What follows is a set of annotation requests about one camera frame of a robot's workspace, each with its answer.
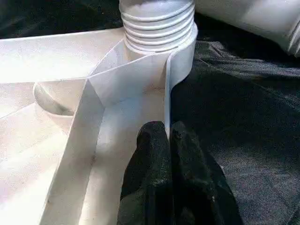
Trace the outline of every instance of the black fabric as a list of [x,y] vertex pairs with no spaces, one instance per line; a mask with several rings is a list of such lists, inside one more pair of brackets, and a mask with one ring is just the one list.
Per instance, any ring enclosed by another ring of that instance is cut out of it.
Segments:
[[122,26],[119,0],[0,0],[0,38]]
[[243,224],[221,167],[181,122],[172,127],[171,156],[177,224]]
[[172,90],[172,123],[192,127],[222,166],[246,225],[298,225],[299,59],[232,26],[196,21],[193,69]]
[[178,122],[171,148],[162,122],[144,125],[125,171],[120,225],[242,225],[222,169]]

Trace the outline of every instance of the dark cloth background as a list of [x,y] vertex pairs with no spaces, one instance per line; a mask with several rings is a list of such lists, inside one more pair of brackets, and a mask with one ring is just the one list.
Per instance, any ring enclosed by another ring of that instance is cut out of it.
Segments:
[[[193,69],[171,93],[223,167],[246,225],[300,223],[300,61],[275,43],[196,15]],[[122,26],[117,0],[0,0],[0,38]]]

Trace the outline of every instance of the white plastic molded component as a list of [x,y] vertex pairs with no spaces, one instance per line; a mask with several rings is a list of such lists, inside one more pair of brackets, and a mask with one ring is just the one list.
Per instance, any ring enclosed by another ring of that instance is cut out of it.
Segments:
[[196,0],[196,11],[271,39],[300,56],[299,0]]
[[138,131],[161,120],[169,132],[170,91],[197,36],[193,23],[179,47],[149,53],[127,48],[123,31],[0,41],[11,50],[0,55],[1,224],[116,223]]
[[126,44],[145,52],[164,52],[191,35],[194,0],[120,0]]

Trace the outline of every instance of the white plastic part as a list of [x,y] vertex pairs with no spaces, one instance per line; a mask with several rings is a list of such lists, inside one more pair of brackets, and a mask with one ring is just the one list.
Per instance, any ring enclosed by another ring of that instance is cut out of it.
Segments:
[[196,0],[196,11],[271,39],[300,56],[299,0]]
[[194,0],[120,0],[126,44],[145,52],[164,52],[187,41]]
[[[12,50],[0,55],[8,63],[0,72],[14,65],[0,77],[6,83],[0,85],[1,224],[115,224],[138,130],[152,120],[170,130],[170,91],[191,69],[197,27],[179,47],[160,53],[127,48],[122,32],[0,41],[0,49],[9,43]],[[95,38],[101,44],[85,49]],[[34,50],[31,41],[42,48]],[[78,64],[84,69],[77,71]],[[57,80],[53,68],[68,79]]]

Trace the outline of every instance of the white plastic pipe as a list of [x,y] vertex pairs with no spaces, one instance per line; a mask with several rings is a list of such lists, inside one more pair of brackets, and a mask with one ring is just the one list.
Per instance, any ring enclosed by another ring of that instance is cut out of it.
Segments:
[[143,52],[164,52],[188,40],[194,0],[120,0],[125,43]]
[[300,0],[196,0],[196,11],[271,39],[300,56]]

